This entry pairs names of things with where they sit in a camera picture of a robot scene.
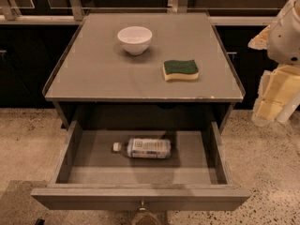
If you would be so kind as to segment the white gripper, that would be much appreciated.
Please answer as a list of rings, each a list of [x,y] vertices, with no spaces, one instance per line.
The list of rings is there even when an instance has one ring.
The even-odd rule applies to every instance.
[[[300,0],[289,0],[270,26],[248,43],[250,49],[266,50],[279,63],[260,80],[252,121],[259,127],[287,122],[300,105]]]

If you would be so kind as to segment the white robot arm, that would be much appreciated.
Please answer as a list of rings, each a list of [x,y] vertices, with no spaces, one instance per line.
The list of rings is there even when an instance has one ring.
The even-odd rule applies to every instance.
[[[248,46],[277,62],[261,76],[252,121],[259,127],[285,123],[300,104],[300,0],[289,0]]]

